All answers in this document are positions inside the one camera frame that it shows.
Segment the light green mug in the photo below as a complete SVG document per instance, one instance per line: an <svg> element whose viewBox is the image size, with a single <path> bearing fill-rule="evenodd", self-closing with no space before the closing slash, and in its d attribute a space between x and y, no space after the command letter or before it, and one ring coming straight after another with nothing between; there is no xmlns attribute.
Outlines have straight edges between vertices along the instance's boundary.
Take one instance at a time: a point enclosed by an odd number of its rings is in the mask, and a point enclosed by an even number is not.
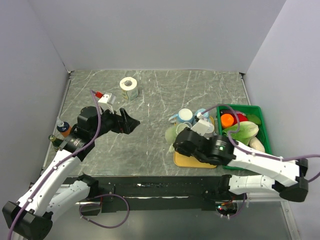
<svg viewBox="0 0 320 240"><path fill-rule="evenodd" d="M169 144L169 152L173 153L175 151L173 144L180 132L182 132L185 128L188 128L189 126L186 123L179 123L176 124L170 128L168 128L165 131L165 140Z"/></svg>

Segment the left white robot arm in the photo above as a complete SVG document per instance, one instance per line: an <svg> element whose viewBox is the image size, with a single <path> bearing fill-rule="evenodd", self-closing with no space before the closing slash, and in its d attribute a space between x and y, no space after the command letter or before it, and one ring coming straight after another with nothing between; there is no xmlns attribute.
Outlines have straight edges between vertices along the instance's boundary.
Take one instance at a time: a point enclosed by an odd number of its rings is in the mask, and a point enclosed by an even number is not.
<svg viewBox="0 0 320 240"><path fill-rule="evenodd" d="M130 134L140 121L128 115L124 108L120 114L110 110L84 107L77 117L77 123L60 144L49 167L36 183L16 202L8 201L2 213L9 228L7 238L13 233L28 240L43 240L50 232L54 221L74 203L98 198L99 182L83 174L73 185L55 195L70 172L83 162L95 147L95 139L112 131Z"/></svg>

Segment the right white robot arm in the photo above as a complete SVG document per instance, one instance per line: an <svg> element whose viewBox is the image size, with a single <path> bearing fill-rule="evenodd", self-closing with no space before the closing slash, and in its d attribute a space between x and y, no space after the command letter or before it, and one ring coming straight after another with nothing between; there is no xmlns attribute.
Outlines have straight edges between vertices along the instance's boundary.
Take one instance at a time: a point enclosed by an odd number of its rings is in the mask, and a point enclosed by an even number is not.
<svg viewBox="0 0 320 240"><path fill-rule="evenodd" d="M218 184L218 193L223 199L249 193L277 193L280 198L304 202L309 183L305 179L308 161L305 158L285 162L274 156L254 150L239 141L223 135L205 138L185 128L173 143L181 155L194 157L201 163L229 166L255 173L250 176L223 175Z"/></svg>

